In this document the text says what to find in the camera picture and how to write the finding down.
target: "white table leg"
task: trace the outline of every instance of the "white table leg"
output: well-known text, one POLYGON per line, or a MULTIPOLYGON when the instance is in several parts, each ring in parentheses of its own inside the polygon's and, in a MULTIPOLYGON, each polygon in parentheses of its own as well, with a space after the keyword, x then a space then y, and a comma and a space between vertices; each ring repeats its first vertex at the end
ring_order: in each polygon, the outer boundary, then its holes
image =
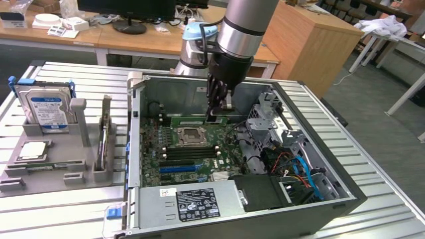
POLYGON ((421 141, 421 143, 425 143, 425 133, 420 135, 419 140, 421 141))
POLYGON ((425 84, 425 73, 419 78, 419 80, 415 82, 412 87, 408 89, 405 94, 400 97, 396 104, 392 106, 392 108, 387 111, 387 114, 391 116, 396 110, 400 108, 400 106, 408 101, 408 99, 413 96, 413 94, 421 89, 421 87, 425 84))
POLYGON ((268 64, 267 68, 264 69, 261 78, 272 79, 272 75, 273 75, 275 69, 276 69, 276 64, 268 64))
POLYGON ((372 36, 372 38, 371 38, 371 40, 369 40, 369 42, 368 42, 368 44, 365 46, 365 49, 361 51, 360 56, 357 57, 357 59, 355 61, 355 64, 352 65, 352 68, 348 70, 349 73, 353 73, 356 71, 356 69, 359 67, 359 64, 360 64, 361 60, 364 59, 364 57, 365 57, 365 55, 367 55, 373 43, 376 42, 376 40, 377 40, 377 37, 372 36))
POLYGON ((383 66, 383 64, 384 64, 384 62, 385 62, 388 56, 389 56, 389 55, 392 54, 392 52, 395 51, 397 44, 399 44, 399 43, 396 42, 396 43, 392 45, 392 47, 388 49, 388 52, 385 53, 384 57, 381 58, 380 63, 377 64, 377 68, 379 68, 379 69, 381 68, 381 66, 383 66))
POLYGON ((96 48, 97 65, 108 66, 107 55, 108 55, 108 49, 96 48))
POLYGON ((364 62, 361 63, 363 66, 367 66, 367 64, 369 63, 372 57, 375 56, 375 54, 377 53, 379 49, 383 47, 385 43, 385 40, 381 38, 377 45, 375 46, 369 56, 367 57, 367 59, 364 60, 364 62))

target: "green circuit board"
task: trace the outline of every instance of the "green circuit board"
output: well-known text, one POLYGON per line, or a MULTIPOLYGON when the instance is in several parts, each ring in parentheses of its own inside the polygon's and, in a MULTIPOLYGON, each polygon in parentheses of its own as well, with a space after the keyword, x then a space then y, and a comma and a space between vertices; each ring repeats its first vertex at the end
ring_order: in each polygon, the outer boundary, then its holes
POLYGON ((203 122, 200 117, 173 117, 169 127, 159 126, 152 120, 141 125, 143 129, 143 187, 173 185, 183 183, 208 182, 212 180, 212 173, 227 171, 229 176, 240 175, 243 165, 235 163, 233 159, 241 161, 243 153, 239 145, 225 141, 225 133, 232 129, 233 124, 228 124, 227 118, 219 118, 216 123, 203 122), (203 145, 189 145, 189 147, 216 147, 219 146, 220 155, 215 158, 193 159, 196 172, 160 173, 160 162, 167 161, 163 157, 163 147, 180 148, 188 147, 180 139, 183 129, 199 129, 205 134, 203 145))

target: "wooden cabinet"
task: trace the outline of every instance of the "wooden cabinet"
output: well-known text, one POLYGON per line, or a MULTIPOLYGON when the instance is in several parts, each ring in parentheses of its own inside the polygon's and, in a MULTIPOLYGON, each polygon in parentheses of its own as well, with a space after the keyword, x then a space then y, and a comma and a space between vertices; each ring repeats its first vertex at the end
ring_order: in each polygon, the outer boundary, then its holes
POLYGON ((303 81, 321 98, 363 34, 336 16, 280 1, 263 39, 281 62, 272 78, 303 81))

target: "white cloth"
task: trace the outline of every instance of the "white cloth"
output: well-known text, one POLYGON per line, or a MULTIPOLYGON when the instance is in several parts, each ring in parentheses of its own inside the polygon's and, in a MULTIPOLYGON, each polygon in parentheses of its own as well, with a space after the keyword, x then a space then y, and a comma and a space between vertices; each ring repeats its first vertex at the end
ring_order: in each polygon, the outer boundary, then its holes
POLYGON ((363 30, 365 35, 372 32, 391 41, 401 40, 408 32, 405 25, 397 22, 395 15, 371 21, 361 20, 355 27, 363 30))

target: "monitor stand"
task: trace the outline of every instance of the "monitor stand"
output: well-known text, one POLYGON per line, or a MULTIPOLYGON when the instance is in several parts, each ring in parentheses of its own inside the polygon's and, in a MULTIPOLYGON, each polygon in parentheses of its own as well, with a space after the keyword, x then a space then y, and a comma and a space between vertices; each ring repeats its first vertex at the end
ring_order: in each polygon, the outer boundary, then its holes
POLYGON ((128 20, 117 20, 112 23, 113 29, 116 29, 119 32, 137 35, 147 32, 147 27, 140 22, 132 21, 132 18, 129 17, 128 20))

